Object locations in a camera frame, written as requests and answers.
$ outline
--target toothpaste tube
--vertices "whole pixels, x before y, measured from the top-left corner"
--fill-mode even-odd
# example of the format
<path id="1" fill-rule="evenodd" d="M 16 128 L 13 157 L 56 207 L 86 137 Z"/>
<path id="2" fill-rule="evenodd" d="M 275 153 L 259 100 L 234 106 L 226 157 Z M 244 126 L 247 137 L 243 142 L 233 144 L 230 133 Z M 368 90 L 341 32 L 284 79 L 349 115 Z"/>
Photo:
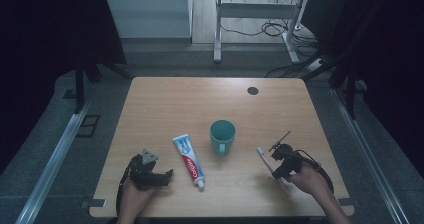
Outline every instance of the toothpaste tube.
<path id="1" fill-rule="evenodd" d="M 188 134 L 172 139 L 180 151 L 181 156 L 188 168 L 188 172 L 193 179 L 193 183 L 199 186 L 203 191 L 205 189 L 205 176 L 203 175 L 202 168 L 200 168 L 196 155 L 194 154 L 193 147 L 191 146 L 190 137 Z"/>

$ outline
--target wooden table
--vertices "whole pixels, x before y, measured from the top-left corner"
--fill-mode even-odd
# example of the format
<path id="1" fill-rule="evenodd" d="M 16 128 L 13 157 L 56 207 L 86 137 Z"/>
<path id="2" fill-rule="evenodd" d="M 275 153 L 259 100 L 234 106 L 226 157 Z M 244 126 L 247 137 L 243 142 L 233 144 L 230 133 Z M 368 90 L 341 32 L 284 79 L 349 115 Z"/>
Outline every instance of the wooden table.
<path id="1" fill-rule="evenodd" d="M 247 89 L 256 87 L 257 95 Z M 237 136 L 227 156 L 211 148 L 209 127 L 231 120 Z M 155 173 L 174 169 L 142 213 L 145 217 L 268 217 L 324 216 L 314 199 L 287 184 L 288 198 L 256 152 L 265 150 L 287 130 L 284 143 L 303 149 L 330 175 L 337 198 L 349 198 L 343 179 L 300 79 L 137 77 L 127 100 L 101 174 L 91 207 L 94 217 L 116 216 L 118 183 L 130 159 L 143 148 L 159 156 Z M 193 185 L 172 139 L 189 134 L 205 174 L 205 191 Z M 278 167 L 266 153 L 268 161 Z M 348 215 L 353 206 L 344 206 Z"/>

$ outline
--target green mug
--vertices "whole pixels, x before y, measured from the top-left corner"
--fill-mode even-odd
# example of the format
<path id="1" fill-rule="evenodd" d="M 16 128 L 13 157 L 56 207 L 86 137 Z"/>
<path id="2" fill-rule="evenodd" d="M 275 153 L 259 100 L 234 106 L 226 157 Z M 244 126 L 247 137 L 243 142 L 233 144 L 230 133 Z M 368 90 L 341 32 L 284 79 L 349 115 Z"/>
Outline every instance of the green mug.
<path id="1" fill-rule="evenodd" d="M 212 149 L 219 155 L 227 154 L 236 136 L 236 127 L 227 120 L 215 121 L 210 128 Z"/>

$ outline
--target toothpaste cap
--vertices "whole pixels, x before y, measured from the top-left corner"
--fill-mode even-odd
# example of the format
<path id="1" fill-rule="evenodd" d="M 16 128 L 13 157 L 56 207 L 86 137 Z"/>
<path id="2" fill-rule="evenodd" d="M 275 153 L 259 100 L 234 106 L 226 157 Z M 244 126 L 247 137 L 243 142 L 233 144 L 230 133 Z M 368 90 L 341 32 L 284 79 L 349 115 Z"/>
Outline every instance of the toothpaste cap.
<path id="1" fill-rule="evenodd" d="M 205 190 L 205 183 L 204 183 L 203 181 L 199 181 L 199 182 L 197 183 L 197 185 L 199 186 L 199 189 L 200 189 L 201 191 Z"/>

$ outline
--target toothbrush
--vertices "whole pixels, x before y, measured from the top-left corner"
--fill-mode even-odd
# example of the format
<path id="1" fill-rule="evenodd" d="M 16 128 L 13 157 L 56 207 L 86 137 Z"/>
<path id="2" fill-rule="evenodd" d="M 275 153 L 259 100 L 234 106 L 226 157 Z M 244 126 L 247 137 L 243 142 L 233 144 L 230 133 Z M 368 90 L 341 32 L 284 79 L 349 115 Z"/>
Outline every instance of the toothbrush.
<path id="1" fill-rule="evenodd" d="M 261 157 L 262 161 L 265 163 L 265 166 L 267 166 L 267 167 L 268 167 L 268 170 L 269 170 L 271 173 L 273 173 L 273 172 L 274 172 L 274 169 L 271 167 L 271 165 L 270 165 L 270 164 L 268 163 L 268 161 L 265 159 L 265 156 L 264 156 L 264 150 L 262 149 L 262 147 L 258 147 L 258 148 L 256 148 L 256 152 L 258 152 L 258 154 L 259 154 L 259 156 Z M 278 178 L 278 179 L 277 179 L 277 182 L 278 182 L 278 184 L 280 184 L 280 187 L 281 187 L 281 189 L 283 189 L 284 193 L 286 193 L 286 195 L 287 195 L 288 197 L 290 197 L 290 196 L 291 196 L 291 195 L 290 195 L 290 192 L 289 192 L 289 190 L 287 189 L 286 185 L 284 184 L 283 180 L 281 180 L 281 178 Z"/>

